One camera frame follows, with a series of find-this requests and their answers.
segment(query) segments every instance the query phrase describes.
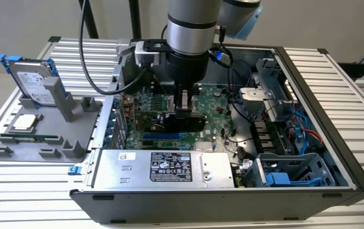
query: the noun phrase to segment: blue latch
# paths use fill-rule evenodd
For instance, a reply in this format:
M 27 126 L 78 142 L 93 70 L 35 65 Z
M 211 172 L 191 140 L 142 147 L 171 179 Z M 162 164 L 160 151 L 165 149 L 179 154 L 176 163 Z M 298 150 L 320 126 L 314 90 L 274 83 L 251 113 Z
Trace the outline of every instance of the blue latch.
M 320 183 L 322 178 L 315 177 L 311 180 L 290 181 L 287 173 L 268 173 L 266 183 L 271 187 L 314 187 Z
M 67 175 L 69 176 L 74 176 L 74 175 L 80 175 L 80 166 L 69 166 L 67 168 Z
M 7 56 L 5 58 L 6 61 L 19 61 L 22 59 L 22 56 Z

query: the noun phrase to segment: blue cable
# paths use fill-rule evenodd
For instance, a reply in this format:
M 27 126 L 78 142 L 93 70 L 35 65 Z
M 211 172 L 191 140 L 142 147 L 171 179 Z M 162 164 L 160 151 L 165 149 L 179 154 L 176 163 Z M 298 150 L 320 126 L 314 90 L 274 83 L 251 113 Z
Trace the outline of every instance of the blue cable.
M 288 109 L 288 111 L 292 112 L 300 118 L 303 118 L 304 123 L 306 123 L 306 129 L 308 129 L 308 118 L 299 111 L 292 110 L 291 108 Z M 306 148 L 307 148 L 307 140 L 308 140 L 307 134 L 304 134 L 303 146 L 302 146 L 302 149 L 300 149 L 300 152 L 298 153 L 298 155 L 303 155 L 304 154 L 304 151 L 306 151 Z

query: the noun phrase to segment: slotted metal surface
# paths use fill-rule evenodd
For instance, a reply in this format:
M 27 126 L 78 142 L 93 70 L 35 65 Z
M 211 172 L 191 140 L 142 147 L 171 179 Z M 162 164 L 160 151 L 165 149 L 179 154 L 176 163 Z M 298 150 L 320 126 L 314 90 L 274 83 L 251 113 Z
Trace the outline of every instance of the slotted metal surface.
M 92 60 L 101 59 L 106 62 L 98 64 L 93 62 L 97 68 L 89 69 L 94 81 L 100 79 L 104 82 L 110 76 L 108 68 L 116 59 L 114 41 L 86 40 L 84 42 L 85 58 Z M 322 56 L 315 50 L 291 49 L 296 61 L 307 58 L 308 61 L 322 61 Z M 45 49 L 42 55 L 51 55 L 55 60 L 57 69 L 66 90 L 76 91 L 77 95 L 94 95 L 89 85 L 84 82 L 80 64 L 77 62 L 76 41 L 61 39 L 57 45 Z M 5 106 L 0 110 L 0 130 L 3 124 L 10 121 L 10 115 L 17 111 L 18 105 L 15 98 L 18 91 L 10 95 Z M 359 120 L 364 119 L 364 104 L 344 106 L 343 103 L 320 101 L 322 106 L 328 107 L 326 112 L 334 115 L 335 120 Z M 361 110 L 331 109 L 331 107 L 358 107 Z M 364 143 L 364 129 L 340 129 L 340 135 L 347 142 Z M 357 160 L 364 166 L 364 152 L 354 153 Z M 81 211 L 74 202 L 69 199 L 67 190 L 74 182 L 81 182 L 84 176 L 67 176 L 69 164 L 57 163 L 15 163 L 0 162 L 0 228 L 124 228 L 121 225 L 98 225 L 89 220 L 86 214 Z M 308 218 L 304 221 L 279 221 L 279 222 L 228 222 L 228 223 L 189 223 L 189 224 L 161 224 L 161 225 L 126 225 L 125 228 L 308 228 L 308 229 L 358 229 L 364 228 L 364 200 L 353 206 L 332 207 Z
M 364 94 L 327 54 L 290 48 L 286 52 L 350 151 L 364 153 Z

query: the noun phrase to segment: warning label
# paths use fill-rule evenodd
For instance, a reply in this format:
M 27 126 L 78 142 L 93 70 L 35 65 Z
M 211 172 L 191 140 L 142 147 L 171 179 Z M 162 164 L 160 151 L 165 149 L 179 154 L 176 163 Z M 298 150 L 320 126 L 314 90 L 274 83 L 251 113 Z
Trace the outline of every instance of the warning label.
M 149 162 L 150 181 L 192 181 L 189 153 L 150 153 Z

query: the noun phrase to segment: blue connector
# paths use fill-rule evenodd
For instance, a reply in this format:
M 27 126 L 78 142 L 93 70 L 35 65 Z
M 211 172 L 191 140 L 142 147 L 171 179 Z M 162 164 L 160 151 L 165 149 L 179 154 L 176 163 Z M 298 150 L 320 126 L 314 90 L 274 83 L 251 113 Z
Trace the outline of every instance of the blue connector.
M 69 166 L 69 168 L 67 168 L 67 175 L 69 176 L 80 175 L 80 170 L 81 170 L 80 166 Z
M 295 128 L 295 135 L 298 138 L 303 138 L 302 131 L 300 131 L 299 127 Z

